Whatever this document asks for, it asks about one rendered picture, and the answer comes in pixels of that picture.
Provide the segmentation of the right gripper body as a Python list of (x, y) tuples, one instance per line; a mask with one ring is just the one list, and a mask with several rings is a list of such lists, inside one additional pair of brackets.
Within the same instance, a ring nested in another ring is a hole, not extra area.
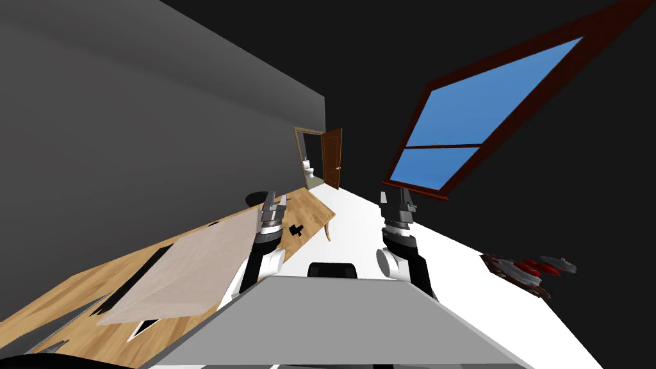
[(416, 212), (416, 206), (410, 204), (392, 204), (385, 203), (380, 205), (381, 216), (385, 221), (399, 223), (413, 223), (413, 213)]

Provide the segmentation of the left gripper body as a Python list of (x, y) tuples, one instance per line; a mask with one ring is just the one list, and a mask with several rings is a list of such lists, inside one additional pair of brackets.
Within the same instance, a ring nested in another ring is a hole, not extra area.
[(285, 211), (285, 205), (265, 204), (261, 212), (260, 221), (265, 225), (280, 225)]

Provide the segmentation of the light wooden table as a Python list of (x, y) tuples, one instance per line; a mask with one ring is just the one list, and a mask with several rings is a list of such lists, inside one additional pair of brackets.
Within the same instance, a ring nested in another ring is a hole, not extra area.
[[(192, 229), (64, 280), (11, 317), (0, 322), (0, 369), (140, 369), (156, 354), (207, 320), (240, 294), (280, 271), (320, 230), (327, 230), (334, 211), (300, 188), (286, 194), (280, 225), (260, 221), (250, 250), (220, 300), (194, 316), (99, 325), (118, 302), (179, 238), (211, 227), (251, 208)], [(289, 227), (303, 225), (302, 236)]]

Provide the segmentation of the brown door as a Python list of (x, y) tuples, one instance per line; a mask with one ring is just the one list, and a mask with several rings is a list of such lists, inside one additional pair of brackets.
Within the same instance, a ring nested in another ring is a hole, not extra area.
[(339, 128), (321, 135), (324, 183), (336, 190), (340, 187), (342, 132)]

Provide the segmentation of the red-brown framed window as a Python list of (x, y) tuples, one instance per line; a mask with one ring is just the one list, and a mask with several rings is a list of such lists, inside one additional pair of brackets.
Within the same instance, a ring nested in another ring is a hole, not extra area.
[(426, 84), (384, 184), (438, 199), (656, 0), (619, 0)]

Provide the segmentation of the pale wooden board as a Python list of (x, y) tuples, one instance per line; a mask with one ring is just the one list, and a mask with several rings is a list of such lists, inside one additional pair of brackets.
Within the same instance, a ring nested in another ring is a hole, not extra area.
[(258, 230), (260, 210), (229, 217), (174, 242), (103, 315), (99, 325), (200, 315), (222, 298)]

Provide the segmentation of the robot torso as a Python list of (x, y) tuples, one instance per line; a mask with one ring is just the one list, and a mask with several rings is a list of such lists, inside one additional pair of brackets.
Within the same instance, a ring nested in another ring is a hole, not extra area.
[(140, 369), (206, 365), (533, 369), (405, 281), (269, 276)]

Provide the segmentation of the brown shelf with red items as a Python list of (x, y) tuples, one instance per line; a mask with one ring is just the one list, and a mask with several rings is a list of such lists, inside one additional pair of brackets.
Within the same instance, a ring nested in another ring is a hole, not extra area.
[(481, 254), (480, 258), (490, 273), (545, 300), (550, 299), (551, 295), (542, 287), (543, 274), (560, 276), (577, 273), (577, 267), (565, 258), (540, 256), (540, 262), (531, 259), (517, 262), (496, 254)]

